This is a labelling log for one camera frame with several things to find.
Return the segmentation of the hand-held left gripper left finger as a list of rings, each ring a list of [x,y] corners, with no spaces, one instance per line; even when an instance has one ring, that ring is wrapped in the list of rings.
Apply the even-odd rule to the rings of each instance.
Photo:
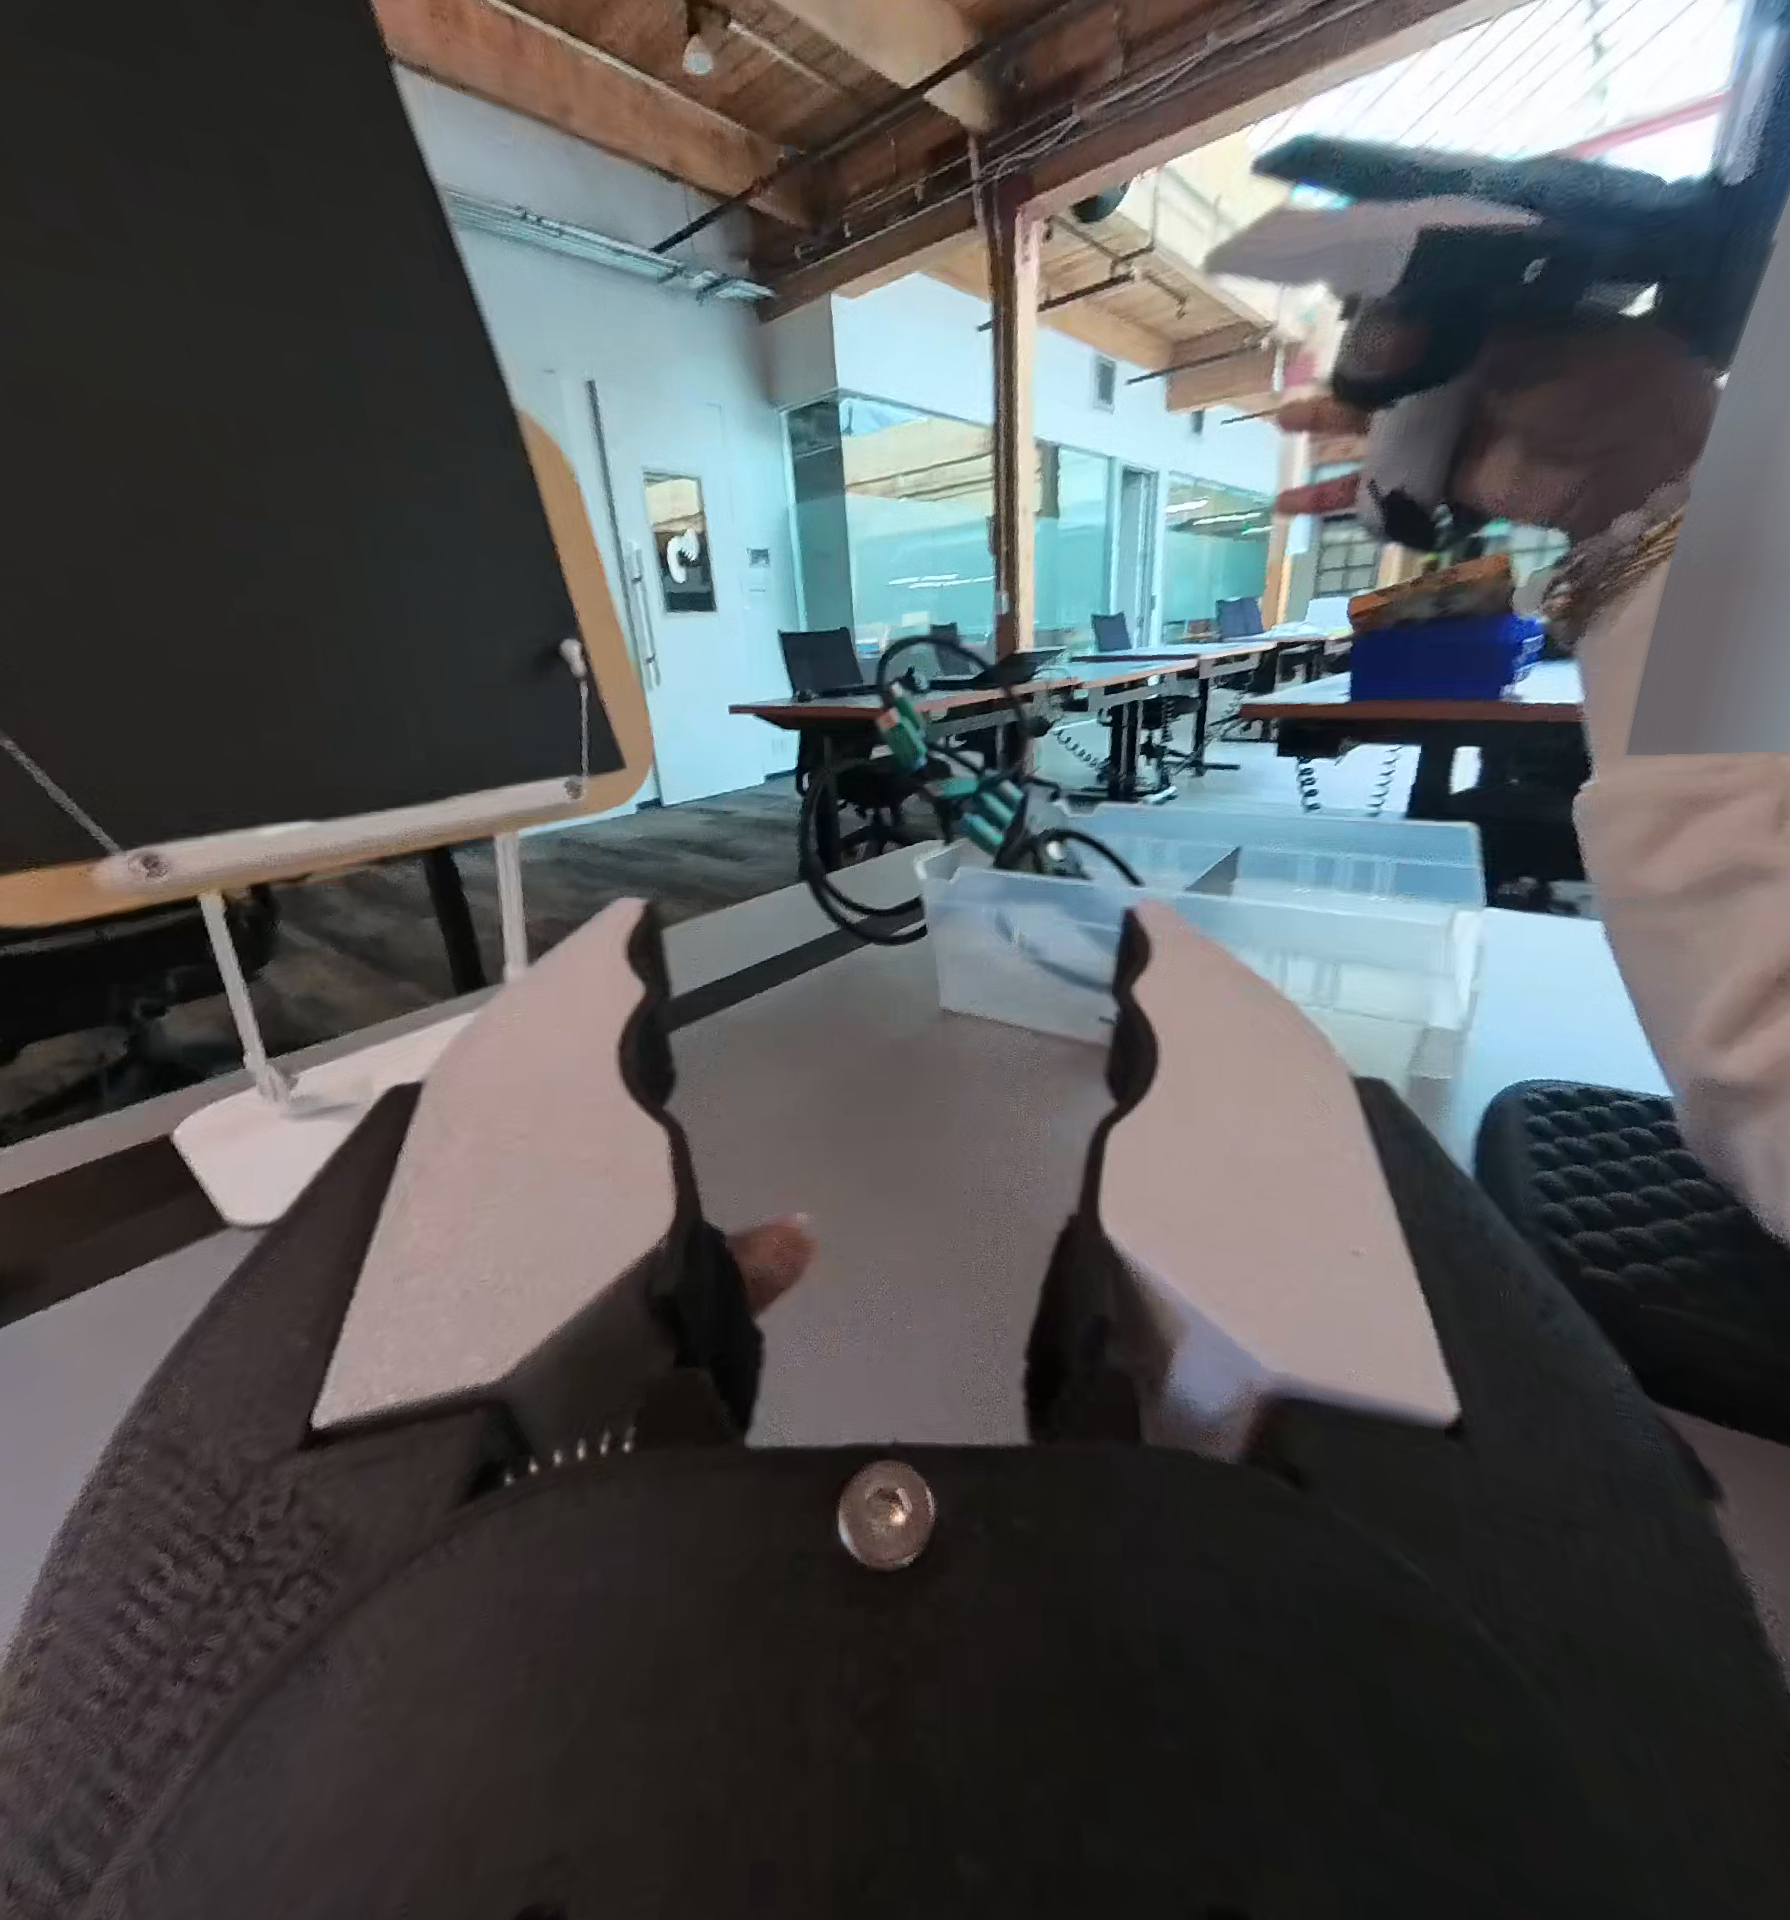
[[[641,897],[510,983],[413,1103],[314,1405],[317,1436],[471,1404],[530,1449],[622,1445],[753,1320],[670,1113],[670,955]]]

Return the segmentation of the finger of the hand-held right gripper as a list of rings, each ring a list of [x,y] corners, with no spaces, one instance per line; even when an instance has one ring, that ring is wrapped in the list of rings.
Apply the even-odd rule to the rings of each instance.
[[[1207,257],[1209,275],[1265,284],[1402,284],[1417,245],[1430,232],[1498,232],[1534,226],[1528,209],[1472,196],[1403,204],[1308,207],[1279,204]]]
[[[1478,156],[1376,139],[1299,133],[1254,161],[1254,175],[1299,190],[1319,190],[1347,204],[1417,204],[1478,197],[1523,204],[1549,156]]]

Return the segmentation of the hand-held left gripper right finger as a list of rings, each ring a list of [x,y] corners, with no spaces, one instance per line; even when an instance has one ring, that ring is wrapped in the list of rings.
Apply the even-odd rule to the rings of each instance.
[[[1281,1405],[1459,1423],[1363,1093],[1170,903],[1122,919],[1107,1115],[1030,1334],[1030,1436],[1242,1459]]]

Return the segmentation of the clear plastic divided bin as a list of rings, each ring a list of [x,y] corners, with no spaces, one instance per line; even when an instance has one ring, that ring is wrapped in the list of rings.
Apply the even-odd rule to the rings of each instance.
[[[1449,1084],[1479,999],[1485,861],[1467,823],[1268,805],[1101,805],[1068,827],[1077,878],[915,858],[939,1006],[1107,1044],[1122,916],[1180,910],[1281,991],[1353,1071],[1398,1093]]]

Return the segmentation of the white desk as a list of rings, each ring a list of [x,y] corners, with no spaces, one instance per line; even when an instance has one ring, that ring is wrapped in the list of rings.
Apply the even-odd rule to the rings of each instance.
[[[664,945],[725,1257],[819,1256],[622,1445],[314,1433],[424,1077],[270,1227],[100,1124],[0,1190],[0,1918],[1790,1918],[1719,1503],[1398,1093],[1454,1429],[1045,1445],[1111,1044]]]

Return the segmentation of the wooden top desk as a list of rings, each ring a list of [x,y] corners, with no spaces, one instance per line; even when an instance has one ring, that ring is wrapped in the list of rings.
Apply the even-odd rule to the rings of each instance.
[[[1014,775],[1026,747],[1052,729],[1078,689],[1077,673],[1058,670],[1018,689],[957,683],[911,694],[927,771],[966,784],[985,772]],[[882,708],[872,689],[729,707],[734,717],[753,717],[796,742],[803,826],[825,871],[936,837],[931,803],[899,782],[879,729]]]
[[[1056,734],[1087,759],[1077,729],[1100,723],[1107,747],[1091,760],[1095,782],[1078,803],[1162,805],[1174,772],[1204,772],[1212,673],[1200,654],[1101,654],[1069,659],[1074,685],[1056,708]]]
[[[1363,747],[1414,749],[1403,816],[1478,827],[1492,903],[1553,907],[1587,884],[1575,827],[1587,734],[1573,659],[1533,665],[1489,699],[1363,697],[1337,673],[1245,699],[1242,717],[1299,765]]]

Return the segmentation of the person's right hand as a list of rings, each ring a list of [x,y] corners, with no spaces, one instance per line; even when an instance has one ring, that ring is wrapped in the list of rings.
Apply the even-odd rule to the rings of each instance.
[[[1573,544],[1698,467],[1723,390],[1675,333],[1623,315],[1504,325],[1473,377],[1454,505]]]

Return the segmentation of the person's left hand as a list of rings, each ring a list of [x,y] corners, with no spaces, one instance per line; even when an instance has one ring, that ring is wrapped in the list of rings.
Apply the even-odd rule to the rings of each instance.
[[[783,1214],[725,1237],[753,1315],[783,1301],[811,1272],[819,1241],[808,1214]]]

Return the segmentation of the white tablet stand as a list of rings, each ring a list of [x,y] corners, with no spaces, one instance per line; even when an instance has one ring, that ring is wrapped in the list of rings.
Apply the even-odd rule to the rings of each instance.
[[[94,880],[109,891],[193,897],[205,910],[224,984],[248,1093],[224,1095],[176,1128],[176,1147],[228,1227],[275,1227],[397,1087],[420,1084],[474,1019],[453,1013],[413,1036],[369,1044],[312,1070],[285,1070],[269,1048],[253,994],[228,925],[228,891],[269,880],[331,878],[384,858],[452,851],[491,839],[501,907],[501,978],[530,971],[523,910],[523,830],[581,816],[590,772],[479,791],[430,805],[145,842],[105,846]]]

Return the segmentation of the black honeycomb textured pad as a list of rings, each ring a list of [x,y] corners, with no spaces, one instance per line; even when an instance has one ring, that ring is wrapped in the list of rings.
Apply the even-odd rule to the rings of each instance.
[[[1790,1449],[1790,1250],[1707,1177],[1668,1099],[1507,1087],[1473,1174],[1655,1404]]]

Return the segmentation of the wooden planter box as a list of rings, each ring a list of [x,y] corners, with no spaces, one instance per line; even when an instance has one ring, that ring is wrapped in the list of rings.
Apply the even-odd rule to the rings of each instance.
[[[1514,563],[1507,551],[1430,563],[1408,582],[1367,589],[1350,601],[1354,636],[1417,628],[1443,620],[1485,620],[1514,611]]]

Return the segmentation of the blue plastic bin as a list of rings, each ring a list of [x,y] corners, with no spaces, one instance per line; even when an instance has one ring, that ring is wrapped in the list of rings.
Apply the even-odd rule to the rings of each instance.
[[[1494,702],[1544,659],[1547,631],[1526,614],[1465,614],[1370,628],[1350,656],[1354,702]]]

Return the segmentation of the white door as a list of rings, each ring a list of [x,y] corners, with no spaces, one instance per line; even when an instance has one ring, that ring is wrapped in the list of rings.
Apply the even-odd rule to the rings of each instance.
[[[738,628],[715,534],[725,495],[721,412],[708,402],[625,381],[590,381],[587,409],[610,490],[629,628],[648,697],[654,782],[665,805],[709,798],[745,782],[729,717]],[[664,611],[644,503],[645,467],[693,474],[708,490],[715,614]]]

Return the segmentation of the wooden post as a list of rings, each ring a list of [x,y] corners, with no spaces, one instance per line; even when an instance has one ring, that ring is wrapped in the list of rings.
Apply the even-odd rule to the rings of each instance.
[[[995,367],[995,654],[1005,659],[1032,647],[1034,628],[1042,457],[1032,374],[1045,230],[1020,175],[985,168],[979,213]]]

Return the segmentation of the black tablet tan frame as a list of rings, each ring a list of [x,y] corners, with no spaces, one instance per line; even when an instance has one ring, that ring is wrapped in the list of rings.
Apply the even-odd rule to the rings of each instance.
[[[651,772],[369,2],[0,2],[0,926],[105,846]]]

